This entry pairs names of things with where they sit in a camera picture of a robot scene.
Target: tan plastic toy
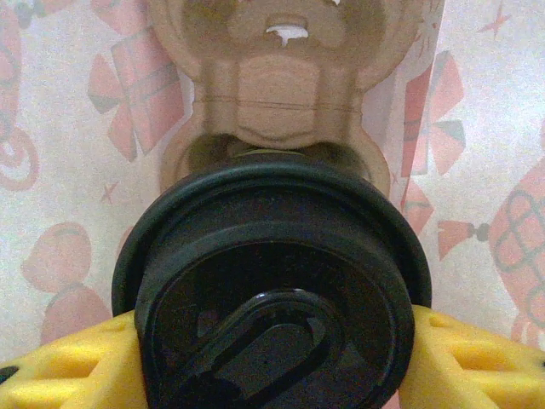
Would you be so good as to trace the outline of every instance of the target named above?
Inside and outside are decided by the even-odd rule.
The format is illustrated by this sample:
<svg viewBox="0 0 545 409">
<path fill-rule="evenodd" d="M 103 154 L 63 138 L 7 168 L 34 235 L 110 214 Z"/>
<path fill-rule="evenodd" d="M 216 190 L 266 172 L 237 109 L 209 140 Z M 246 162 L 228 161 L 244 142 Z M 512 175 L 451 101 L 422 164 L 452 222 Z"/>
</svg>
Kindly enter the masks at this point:
<svg viewBox="0 0 545 409">
<path fill-rule="evenodd" d="M 151 0 L 158 38 L 195 83 L 193 115 L 163 158 L 162 189 L 252 147 L 352 168 L 388 195 L 361 128 L 365 91 L 401 62 L 422 0 Z M 302 33 L 287 43 L 283 26 Z"/>
</svg>

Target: hole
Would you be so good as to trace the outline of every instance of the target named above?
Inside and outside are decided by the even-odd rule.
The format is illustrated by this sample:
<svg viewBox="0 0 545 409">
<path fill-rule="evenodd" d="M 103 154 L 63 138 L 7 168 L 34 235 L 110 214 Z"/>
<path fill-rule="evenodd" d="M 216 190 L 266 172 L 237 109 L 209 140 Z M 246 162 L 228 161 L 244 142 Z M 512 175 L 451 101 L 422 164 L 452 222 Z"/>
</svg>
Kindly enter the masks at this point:
<svg viewBox="0 0 545 409">
<path fill-rule="evenodd" d="M 464 370 L 510 372 L 516 368 L 499 348 L 490 345 L 464 345 L 454 347 L 452 355 Z"/>
<path fill-rule="evenodd" d="M 449 328 L 450 327 L 450 325 L 445 320 L 443 320 L 442 318 L 438 316 L 430 317 L 429 325 L 431 325 L 434 328 Z"/>
<path fill-rule="evenodd" d="M 88 377 L 98 363 L 99 358 L 86 348 L 56 351 L 40 371 L 37 379 Z"/>
<path fill-rule="evenodd" d="M 291 39 L 295 38 L 308 38 L 308 31 L 303 26 L 297 24 L 277 24 L 270 26 L 265 32 L 275 32 L 282 38 L 282 47 L 288 45 Z"/>
</svg>

